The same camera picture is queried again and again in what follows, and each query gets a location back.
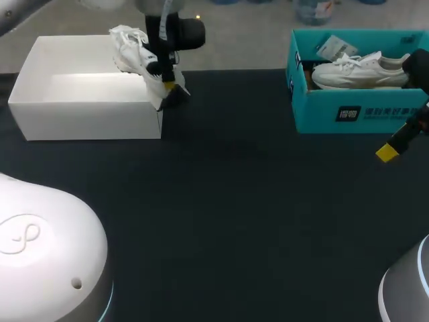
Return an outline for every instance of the dark tabletop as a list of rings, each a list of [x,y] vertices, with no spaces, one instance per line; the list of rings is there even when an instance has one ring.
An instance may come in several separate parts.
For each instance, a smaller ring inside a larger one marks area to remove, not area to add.
[[[429,233],[429,141],[382,165],[388,136],[298,135],[282,70],[185,76],[162,140],[28,143],[3,100],[0,171],[98,214],[117,321],[378,321],[384,272]]]

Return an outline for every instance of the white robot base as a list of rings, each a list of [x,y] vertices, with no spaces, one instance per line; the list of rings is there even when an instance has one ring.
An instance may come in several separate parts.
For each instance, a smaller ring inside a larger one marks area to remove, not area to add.
[[[111,322],[99,218],[80,199],[0,174],[0,322]]]
[[[411,249],[384,275],[378,292],[383,322],[429,321],[429,239]]]

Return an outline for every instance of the white shoe box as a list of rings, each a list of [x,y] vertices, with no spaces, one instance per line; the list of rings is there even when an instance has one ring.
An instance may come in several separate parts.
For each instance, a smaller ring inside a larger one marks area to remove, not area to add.
[[[142,76],[120,72],[110,36],[39,37],[9,106],[31,140],[160,139]]]

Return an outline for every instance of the white sneaker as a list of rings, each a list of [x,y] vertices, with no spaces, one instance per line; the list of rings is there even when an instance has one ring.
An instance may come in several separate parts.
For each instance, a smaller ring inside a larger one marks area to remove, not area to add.
[[[348,57],[314,68],[312,78],[321,89],[400,89],[408,82],[402,63],[410,57],[385,58],[381,52]]]
[[[126,25],[118,25],[109,31],[115,46],[113,59],[118,69],[143,76],[149,91],[165,99],[169,91],[162,82],[158,58],[146,49],[149,45],[147,35],[138,28]],[[177,66],[174,66],[174,76],[176,83],[184,88],[185,79]]]

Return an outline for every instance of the paper tag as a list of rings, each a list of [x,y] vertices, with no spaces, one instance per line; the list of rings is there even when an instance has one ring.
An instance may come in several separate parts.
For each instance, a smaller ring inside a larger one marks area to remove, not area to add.
[[[341,58],[344,53],[349,56],[354,56],[357,53],[357,48],[336,36],[331,36],[319,49],[317,55],[334,62],[338,58]]]

